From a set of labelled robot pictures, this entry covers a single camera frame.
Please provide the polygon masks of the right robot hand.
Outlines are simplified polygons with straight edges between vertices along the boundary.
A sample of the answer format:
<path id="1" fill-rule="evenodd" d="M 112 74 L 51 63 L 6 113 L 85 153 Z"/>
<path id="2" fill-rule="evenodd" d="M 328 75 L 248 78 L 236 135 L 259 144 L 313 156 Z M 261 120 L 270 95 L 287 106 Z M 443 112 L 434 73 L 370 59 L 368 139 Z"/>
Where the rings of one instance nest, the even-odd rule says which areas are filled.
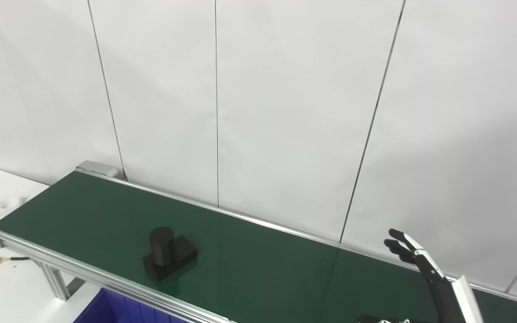
<path id="1" fill-rule="evenodd" d="M 384 245 L 400 260 L 414 264 L 424 278 L 433 299 L 439 323 L 482 323 L 478 302 L 466 277 L 451 280 L 425 248 L 398 229 L 388 231 Z"/>

